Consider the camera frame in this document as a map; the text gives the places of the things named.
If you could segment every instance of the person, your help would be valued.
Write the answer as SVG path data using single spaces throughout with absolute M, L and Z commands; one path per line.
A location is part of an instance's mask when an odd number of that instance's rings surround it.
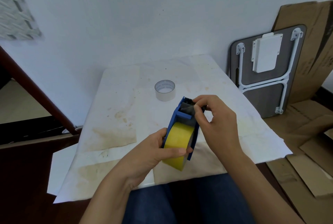
M 228 172 L 193 179 L 204 222 L 303 223 L 242 151 L 236 114 L 215 95 L 193 101 L 206 142 Z M 213 114 L 211 122 L 201 110 L 205 105 Z M 80 224 L 177 223 L 168 185 L 133 190 L 161 160 L 193 151 L 160 148 L 165 134 L 164 128 L 149 135 L 117 163 L 98 186 Z

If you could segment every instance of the tape dispenser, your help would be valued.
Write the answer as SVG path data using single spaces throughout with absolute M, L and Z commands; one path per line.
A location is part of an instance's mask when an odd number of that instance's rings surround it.
M 187 148 L 190 146 L 194 150 L 199 131 L 199 124 L 194 117 L 194 104 L 191 99 L 186 97 L 183 97 L 179 102 L 171 117 L 162 148 Z M 191 159 L 192 153 L 175 159 L 165 159 L 163 162 L 182 171 L 186 160 Z

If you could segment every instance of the white wall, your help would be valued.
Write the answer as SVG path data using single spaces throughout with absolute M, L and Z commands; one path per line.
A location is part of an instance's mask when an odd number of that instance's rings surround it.
M 279 7 L 311 0 L 26 0 L 43 33 L 0 45 L 75 125 L 106 67 L 211 54 L 270 31 Z
M 323 83 L 323 87 L 333 93 L 333 71 L 331 71 L 330 75 L 328 75 L 327 79 Z

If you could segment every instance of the clear tape roll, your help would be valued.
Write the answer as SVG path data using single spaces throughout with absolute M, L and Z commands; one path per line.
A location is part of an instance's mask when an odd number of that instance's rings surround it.
M 164 148 L 187 148 L 192 143 L 194 127 L 176 122 L 170 129 Z M 166 163 L 177 170 L 182 171 L 188 154 L 175 159 L 164 159 Z
M 171 80 L 161 80 L 155 84 L 156 98 L 167 102 L 176 96 L 175 84 Z

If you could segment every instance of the yellow tape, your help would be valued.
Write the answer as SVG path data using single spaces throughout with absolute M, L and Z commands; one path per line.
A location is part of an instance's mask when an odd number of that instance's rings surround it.
M 170 129 L 164 148 L 187 148 L 192 142 L 193 131 L 194 127 L 176 122 Z M 188 155 L 175 159 L 165 159 L 163 162 L 182 171 L 187 156 Z

